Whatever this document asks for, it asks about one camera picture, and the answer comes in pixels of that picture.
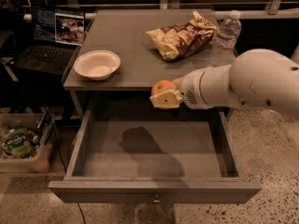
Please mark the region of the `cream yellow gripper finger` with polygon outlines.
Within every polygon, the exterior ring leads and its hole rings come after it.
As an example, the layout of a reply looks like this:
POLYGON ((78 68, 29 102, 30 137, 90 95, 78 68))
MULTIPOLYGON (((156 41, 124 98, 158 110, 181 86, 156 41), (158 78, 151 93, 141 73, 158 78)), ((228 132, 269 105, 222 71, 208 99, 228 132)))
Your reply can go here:
POLYGON ((161 109, 179 108, 182 103, 182 97, 175 90, 158 92, 149 99, 155 108, 161 109))

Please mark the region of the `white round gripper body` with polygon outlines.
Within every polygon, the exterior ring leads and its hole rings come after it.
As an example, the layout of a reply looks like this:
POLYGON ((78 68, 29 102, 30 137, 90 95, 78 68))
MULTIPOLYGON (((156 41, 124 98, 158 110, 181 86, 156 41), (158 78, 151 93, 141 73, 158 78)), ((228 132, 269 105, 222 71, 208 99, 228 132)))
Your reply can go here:
POLYGON ((207 68, 197 69, 184 77, 173 80, 178 87, 182 102, 190 109, 209 109, 209 105, 201 93, 201 81, 207 68))

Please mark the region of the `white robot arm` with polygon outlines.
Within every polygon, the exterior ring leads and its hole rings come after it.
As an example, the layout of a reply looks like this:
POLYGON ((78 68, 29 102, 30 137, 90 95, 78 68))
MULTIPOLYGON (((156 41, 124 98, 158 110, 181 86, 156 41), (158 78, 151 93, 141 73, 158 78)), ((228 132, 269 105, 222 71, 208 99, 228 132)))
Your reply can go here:
POLYGON ((231 63, 194 70, 151 89, 156 108, 268 109, 299 118, 299 64, 270 49, 251 49, 231 63))

